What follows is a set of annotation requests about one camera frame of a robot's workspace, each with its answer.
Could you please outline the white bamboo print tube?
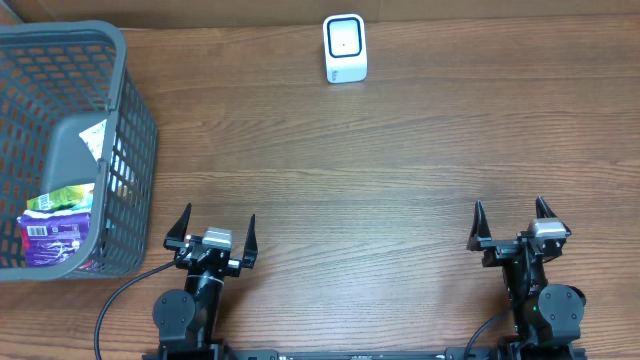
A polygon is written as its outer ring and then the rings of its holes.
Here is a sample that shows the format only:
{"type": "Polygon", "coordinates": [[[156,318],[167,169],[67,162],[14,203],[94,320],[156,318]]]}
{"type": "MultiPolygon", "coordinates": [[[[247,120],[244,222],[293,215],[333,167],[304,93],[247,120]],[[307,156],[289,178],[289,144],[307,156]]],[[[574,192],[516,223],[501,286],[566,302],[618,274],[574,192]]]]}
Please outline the white bamboo print tube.
{"type": "Polygon", "coordinates": [[[102,158],[106,125],[107,120],[103,119],[79,133],[79,137],[96,162],[102,158]]]}

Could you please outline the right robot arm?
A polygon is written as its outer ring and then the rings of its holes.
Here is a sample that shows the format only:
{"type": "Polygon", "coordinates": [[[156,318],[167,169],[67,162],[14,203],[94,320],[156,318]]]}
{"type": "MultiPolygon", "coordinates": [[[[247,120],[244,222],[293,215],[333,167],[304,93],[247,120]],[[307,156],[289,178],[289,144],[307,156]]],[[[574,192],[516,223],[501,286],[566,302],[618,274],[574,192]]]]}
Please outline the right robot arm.
{"type": "Polygon", "coordinates": [[[502,269],[509,307],[487,320],[467,342],[462,357],[485,359],[584,359],[575,349],[581,337],[585,294],[575,286],[551,284],[544,266],[563,254],[571,229],[539,196],[536,218],[515,238],[492,237],[481,201],[474,205],[474,219],[467,241],[469,251],[483,254],[484,267],[502,269]],[[515,333],[502,336],[493,348],[475,352],[479,336],[501,318],[512,315],[515,333]]]}

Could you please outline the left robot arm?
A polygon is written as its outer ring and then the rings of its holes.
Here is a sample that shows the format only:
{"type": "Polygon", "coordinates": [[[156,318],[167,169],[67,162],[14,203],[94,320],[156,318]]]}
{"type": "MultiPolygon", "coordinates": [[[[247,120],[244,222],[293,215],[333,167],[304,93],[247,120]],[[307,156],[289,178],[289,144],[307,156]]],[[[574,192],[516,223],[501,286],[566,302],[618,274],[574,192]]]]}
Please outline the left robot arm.
{"type": "Polygon", "coordinates": [[[243,254],[234,258],[229,230],[209,227],[201,236],[187,233],[191,207],[167,232],[163,246],[174,253],[174,266],[187,272],[182,289],[172,289],[156,300],[152,318],[159,331],[154,359],[229,360],[236,357],[224,340],[215,340],[222,291],[227,277],[238,277],[254,267],[258,257],[255,218],[249,221],[243,254]]]}

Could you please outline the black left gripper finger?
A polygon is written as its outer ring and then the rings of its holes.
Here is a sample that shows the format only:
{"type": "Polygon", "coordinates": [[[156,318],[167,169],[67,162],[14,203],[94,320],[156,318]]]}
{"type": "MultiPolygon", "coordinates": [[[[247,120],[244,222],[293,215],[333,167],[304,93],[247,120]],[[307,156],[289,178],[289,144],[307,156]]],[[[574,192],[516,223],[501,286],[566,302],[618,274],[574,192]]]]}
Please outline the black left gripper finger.
{"type": "Polygon", "coordinates": [[[258,245],[255,233],[256,216],[252,215],[244,244],[242,267],[253,269],[258,257],[258,245]]]}
{"type": "Polygon", "coordinates": [[[188,203],[176,221],[176,223],[171,227],[171,229],[167,232],[165,236],[166,241],[183,241],[186,236],[186,230],[188,228],[188,223],[190,219],[192,204],[188,203]]]}

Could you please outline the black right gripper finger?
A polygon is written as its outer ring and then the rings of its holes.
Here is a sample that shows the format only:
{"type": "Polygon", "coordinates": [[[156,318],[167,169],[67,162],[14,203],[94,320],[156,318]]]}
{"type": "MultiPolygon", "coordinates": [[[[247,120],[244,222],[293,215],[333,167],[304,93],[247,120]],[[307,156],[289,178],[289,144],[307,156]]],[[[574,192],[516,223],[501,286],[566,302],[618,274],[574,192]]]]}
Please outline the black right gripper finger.
{"type": "Polygon", "coordinates": [[[474,205],[474,218],[468,237],[466,249],[469,251],[482,251],[492,241],[492,235],[486,219],[483,205],[477,200],[474,205]]]}
{"type": "Polygon", "coordinates": [[[535,201],[536,205],[536,217],[538,219],[543,218],[556,218],[555,213],[551,210],[543,196],[538,196],[535,201]]]}

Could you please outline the green yellow snack pouch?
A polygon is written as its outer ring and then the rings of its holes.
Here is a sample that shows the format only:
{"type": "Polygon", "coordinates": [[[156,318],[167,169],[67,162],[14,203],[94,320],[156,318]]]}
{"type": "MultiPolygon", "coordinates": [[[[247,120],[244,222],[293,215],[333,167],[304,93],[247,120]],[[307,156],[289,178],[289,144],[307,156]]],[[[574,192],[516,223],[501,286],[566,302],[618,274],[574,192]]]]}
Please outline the green yellow snack pouch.
{"type": "Polygon", "coordinates": [[[94,183],[70,185],[39,195],[26,202],[32,211],[58,211],[90,208],[93,203],[94,183]]]}

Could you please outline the purple sanitary pad pack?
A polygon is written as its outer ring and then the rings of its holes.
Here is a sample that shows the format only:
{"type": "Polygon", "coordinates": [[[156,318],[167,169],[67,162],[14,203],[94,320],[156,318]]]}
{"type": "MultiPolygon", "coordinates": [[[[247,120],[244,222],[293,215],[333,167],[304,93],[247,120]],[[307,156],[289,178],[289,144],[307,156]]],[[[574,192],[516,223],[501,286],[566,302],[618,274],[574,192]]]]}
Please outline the purple sanitary pad pack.
{"type": "Polygon", "coordinates": [[[49,267],[74,255],[88,236],[91,211],[25,210],[17,218],[28,267],[49,267]]]}

